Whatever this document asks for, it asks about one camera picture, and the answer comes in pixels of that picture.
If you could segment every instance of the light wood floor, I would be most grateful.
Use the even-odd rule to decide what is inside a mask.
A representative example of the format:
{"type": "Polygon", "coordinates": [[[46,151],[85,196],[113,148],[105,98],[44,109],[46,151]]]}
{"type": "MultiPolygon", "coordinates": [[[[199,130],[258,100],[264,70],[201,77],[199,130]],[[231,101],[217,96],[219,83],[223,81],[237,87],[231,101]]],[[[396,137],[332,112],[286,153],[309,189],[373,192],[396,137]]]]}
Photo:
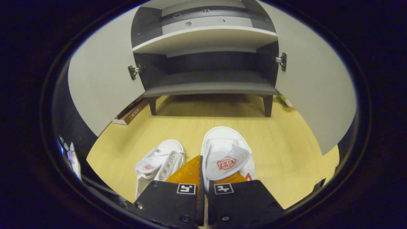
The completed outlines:
{"type": "Polygon", "coordinates": [[[322,156],[311,130],[294,109],[274,97],[271,118],[255,95],[161,97],[157,115],[146,106],[128,125],[111,123],[97,139],[87,161],[100,178],[130,202],[135,201],[134,168],[152,148],[176,139],[187,153],[199,155],[205,133],[216,126],[240,132],[253,152],[256,179],[286,209],[332,178],[338,147],[322,156]]]}

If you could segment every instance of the metal hinge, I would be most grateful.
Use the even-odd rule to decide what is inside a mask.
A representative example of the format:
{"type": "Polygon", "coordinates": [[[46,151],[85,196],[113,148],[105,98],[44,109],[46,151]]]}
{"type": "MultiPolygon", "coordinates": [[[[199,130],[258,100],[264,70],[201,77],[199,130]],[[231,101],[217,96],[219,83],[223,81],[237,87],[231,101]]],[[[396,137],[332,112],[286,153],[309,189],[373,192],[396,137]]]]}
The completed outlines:
{"type": "Polygon", "coordinates": [[[276,62],[280,63],[281,71],[285,72],[285,69],[287,68],[287,53],[282,53],[281,57],[276,57],[276,62]]]}
{"type": "Polygon", "coordinates": [[[130,65],[130,66],[127,67],[127,69],[129,70],[131,79],[135,80],[137,73],[141,74],[144,67],[136,64],[136,68],[133,68],[133,66],[130,65]]]}

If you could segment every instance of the red logo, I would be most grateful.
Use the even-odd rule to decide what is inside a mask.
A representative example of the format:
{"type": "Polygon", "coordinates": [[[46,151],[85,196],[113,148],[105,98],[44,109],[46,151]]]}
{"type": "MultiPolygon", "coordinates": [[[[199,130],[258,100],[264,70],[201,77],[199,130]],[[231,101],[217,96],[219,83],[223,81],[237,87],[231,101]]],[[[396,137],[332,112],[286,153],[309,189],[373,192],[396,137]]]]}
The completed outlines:
{"type": "Polygon", "coordinates": [[[227,170],[232,168],[236,164],[236,159],[231,158],[229,156],[223,158],[222,160],[219,160],[217,162],[219,170],[227,170]]]}
{"type": "Polygon", "coordinates": [[[145,168],[146,170],[152,170],[152,169],[154,169],[155,167],[152,166],[152,165],[146,165],[146,166],[144,166],[144,168],[145,168]]]}
{"type": "Polygon", "coordinates": [[[250,175],[250,173],[247,173],[247,175],[246,175],[246,180],[248,180],[248,181],[252,181],[253,179],[252,179],[252,176],[250,175]]]}

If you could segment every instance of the orange plastic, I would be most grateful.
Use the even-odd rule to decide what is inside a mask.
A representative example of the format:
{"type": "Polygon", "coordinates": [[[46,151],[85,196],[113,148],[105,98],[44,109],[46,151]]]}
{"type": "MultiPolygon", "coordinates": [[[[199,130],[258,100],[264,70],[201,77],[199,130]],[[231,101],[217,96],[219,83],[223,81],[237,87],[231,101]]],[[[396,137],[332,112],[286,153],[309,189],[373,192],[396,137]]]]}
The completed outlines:
{"type": "MultiPolygon", "coordinates": [[[[166,182],[196,184],[199,191],[199,161],[201,156],[196,156],[172,174],[166,182]]],[[[221,180],[214,181],[214,184],[239,183],[247,181],[239,172],[221,180]]]]}

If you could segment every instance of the cabinet door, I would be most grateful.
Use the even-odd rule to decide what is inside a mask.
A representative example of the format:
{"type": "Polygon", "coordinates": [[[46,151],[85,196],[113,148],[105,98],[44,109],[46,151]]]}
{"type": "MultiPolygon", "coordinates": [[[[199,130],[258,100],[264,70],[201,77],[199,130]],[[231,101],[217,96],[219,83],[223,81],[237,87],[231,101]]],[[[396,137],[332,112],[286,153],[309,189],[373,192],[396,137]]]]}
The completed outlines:
{"type": "Polygon", "coordinates": [[[290,15],[259,3],[276,28],[280,56],[287,54],[287,68],[279,67],[276,89],[302,115],[326,154],[345,135],[355,115],[350,74],[322,37],[290,15]]]}
{"type": "Polygon", "coordinates": [[[68,85],[76,109],[99,136],[112,119],[145,92],[137,74],[131,46],[134,8],[92,34],[74,53],[68,69],[68,85]]]}

